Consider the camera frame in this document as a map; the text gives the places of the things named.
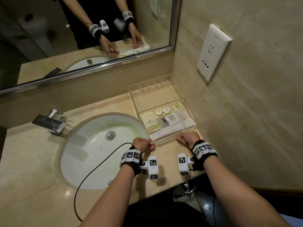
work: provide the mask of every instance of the person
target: person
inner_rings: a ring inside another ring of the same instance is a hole
[[[111,58],[116,58],[118,50],[112,42],[122,40],[123,34],[119,31],[114,21],[129,13],[126,0],[58,0],[67,21],[74,34],[78,49],[85,49],[101,45],[104,52]],[[102,33],[98,37],[92,36],[91,27],[99,25],[104,20],[109,27],[108,33]],[[133,38],[134,46],[142,44],[142,37],[134,21],[126,22]]]
[[[197,132],[180,132],[176,140],[187,146],[191,152],[197,143],[204,142]],[[150,139],[135,138],[132,144],[141,152],[149,152],[155,149],[155,145],[150,143]],[[229,171],[216,154],[203,155],[199,162],[195,160],[195,165],[199,164],[202,164],[200,168],[205,169],[217,198],[236,226],[290,226],[263,197]],[[133,167],[123,164],[110,186],[85,217],[81,227],[209,226],[203,220],[202,213],[183,202],[166,204],[166,201],[162,201],[150,209],[137,207],[137,214],[129,215],[127,209],[134,177]]]

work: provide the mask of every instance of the sink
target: sink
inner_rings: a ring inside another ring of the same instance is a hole
[[[72,70],[79,69],[79,68],[84,68],[84,67],[91,66],[91,65],[94,65],[94,64],[105,63],[107,61],[109,61],[108,57],[89,57],[89,58],[85,58],[81,61],[78,61],[77,63],[74,63],[70,67],[68,67],[65,70],[65,72],[72,71]]]
[[[70,184],[81,181],[118,146],[134,138],[146,138],[139,120],[123,113],[107,113],[89,118],[76,126],[66,138],[60,153],[60,170]],[[108,187],[119,171],[122,155],[131,147],[126,144],[116,150],[81,185],[82,189]]]

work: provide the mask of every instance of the forearm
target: forearm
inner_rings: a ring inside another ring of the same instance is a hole
[[[63,0],[73,14],[86,26],[90,27],[93,23],[77,0]]]
[[[216,196],[237,226],[289,226],[252,188],[230,172],[216,156],[204,162]]]
[[[129,11],[126,0],[115,0],[115,2],[122,14]]]
[[[123,165],[81,224],[81,227],[122,226],[129,204],[134,170]]]

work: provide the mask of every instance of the wall socket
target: wall socket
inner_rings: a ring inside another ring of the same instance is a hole
[[[213,76],[227,45],[231,41],[232,39],[220,28],[214,24],[209,26],[197,64],[199,72],[207,82]]]
[[[151,0],[151,11],[158,17],[158,0]]]

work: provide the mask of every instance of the acrylic tray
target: acrylic tray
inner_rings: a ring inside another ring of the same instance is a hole
[[[146,127],[141,119],[141,116],[148,112],[154,112],[156,109],[162,109],[163,107],[171,107],[178,103],[181,103],[183,105],[183,110],[186,114],[186,117],[188,119],[193,119],[196,123],[191,111],[186,106],[186,100],[184,95],[182,94],[179,86],[176,84],[171,75],[161,76],[152,80],[128,86],[128,91],[131,96],[137,117],[144,126],[145,132],[149,138],[152,137],[150,134],[147,133]],[[158,118],[163,116],[169,116],[170,114],[163,114]],[[191,131],[195,128],[196,125],[180,130]],[[153,139],[153,142],[156,145],[163,145],[167,142],[175,140],[176,135],[179,131],[167,134],[157,139]]]

